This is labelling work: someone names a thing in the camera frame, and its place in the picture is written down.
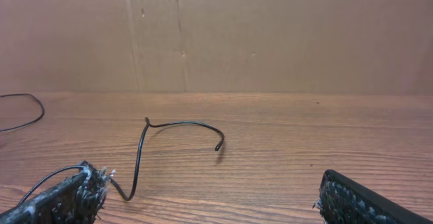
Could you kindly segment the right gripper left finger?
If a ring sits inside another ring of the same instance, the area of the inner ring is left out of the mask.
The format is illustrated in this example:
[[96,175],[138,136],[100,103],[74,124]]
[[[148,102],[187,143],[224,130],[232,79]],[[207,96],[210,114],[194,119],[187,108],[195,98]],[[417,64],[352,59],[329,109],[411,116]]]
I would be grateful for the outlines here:
[[[30,197],[46,180],[67,170],[77,173]],[[86,161],[59,169],[41,179],[15,207],[1,213],[1,223],[93,224],[104,205],[113,174],[96,169]]]

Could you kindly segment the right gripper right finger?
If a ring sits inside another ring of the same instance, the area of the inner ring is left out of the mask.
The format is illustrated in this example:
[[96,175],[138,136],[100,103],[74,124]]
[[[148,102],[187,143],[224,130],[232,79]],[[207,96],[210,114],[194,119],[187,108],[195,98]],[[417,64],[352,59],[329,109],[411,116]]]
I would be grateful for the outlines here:
[[327,224],[432,224],[337,171],[324,172],[313,205]]

